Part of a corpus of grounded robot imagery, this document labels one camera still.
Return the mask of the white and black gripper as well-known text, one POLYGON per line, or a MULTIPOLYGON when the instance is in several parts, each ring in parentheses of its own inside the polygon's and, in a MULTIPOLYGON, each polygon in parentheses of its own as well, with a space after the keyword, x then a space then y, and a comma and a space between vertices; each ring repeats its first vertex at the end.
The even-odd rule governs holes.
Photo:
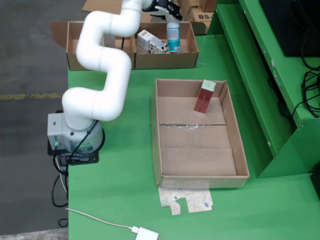
POLYGON ((174 19, 181 21, 180 7, 173 0, 152 0, 149 6, 149 14, 157 18, 165 18, 171 15, 174 19))

